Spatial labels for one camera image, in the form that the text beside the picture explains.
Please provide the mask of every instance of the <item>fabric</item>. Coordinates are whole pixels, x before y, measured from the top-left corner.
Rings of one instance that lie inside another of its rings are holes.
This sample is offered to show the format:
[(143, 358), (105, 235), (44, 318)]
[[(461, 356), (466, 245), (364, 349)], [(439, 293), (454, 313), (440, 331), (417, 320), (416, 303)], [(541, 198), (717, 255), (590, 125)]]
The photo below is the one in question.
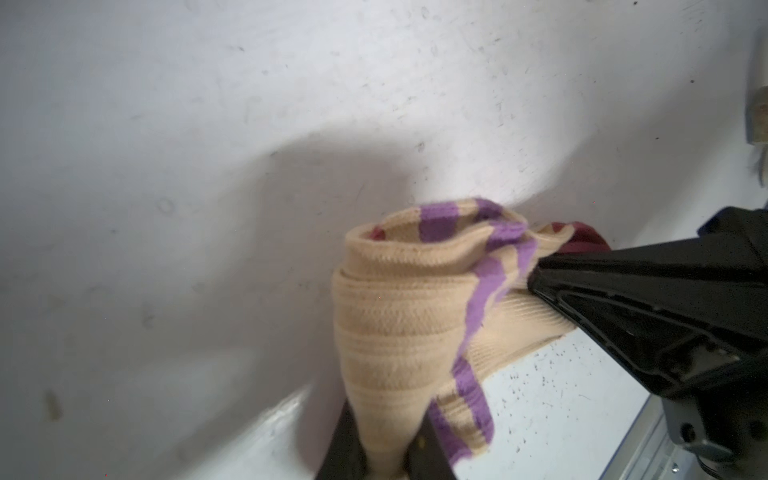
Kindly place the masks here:
[[(571, 223), (573, 237), (560, 247), (558, 253), (609, 252), (611, 248), (605, 239), (592, 227), (582, 222)], [(559, 232), (565, 223), (554, 222), (552, 228)]]
[(334, 335), (369, 470), (399, 478), (427, 412), (453, 464), (493, 438), (480, 386), (574, 327), (526, 289), (574, 234), (484, 199), (413, 207), (346, 235)]

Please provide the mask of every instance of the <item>sock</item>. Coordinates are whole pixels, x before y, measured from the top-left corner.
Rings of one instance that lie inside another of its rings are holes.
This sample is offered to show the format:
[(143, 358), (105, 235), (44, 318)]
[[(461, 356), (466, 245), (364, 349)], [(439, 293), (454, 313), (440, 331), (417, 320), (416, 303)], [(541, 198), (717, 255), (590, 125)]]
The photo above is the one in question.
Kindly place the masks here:
[(534, 231), (521, 215), (470, 199), (347, 233), (333, 274), (334, 336), (374, 476), (402, 475), (426, 412), (451, 463), (487, 449), (482, 380), (573, 329), (525, 285), (573, 232)]

